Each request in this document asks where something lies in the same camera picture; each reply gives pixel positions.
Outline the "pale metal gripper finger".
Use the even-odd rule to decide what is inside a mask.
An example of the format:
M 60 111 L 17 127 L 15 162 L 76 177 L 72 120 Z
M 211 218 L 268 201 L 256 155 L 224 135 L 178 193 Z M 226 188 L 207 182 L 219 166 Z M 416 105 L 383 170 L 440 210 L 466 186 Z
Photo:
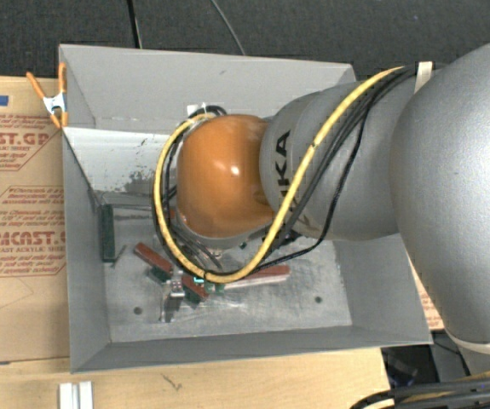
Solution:
M 170 323 L 179 311 L 185 292 L 180 280 L 168 280 L 163 286 L 163 295 L 160 306 L 160 321 Z

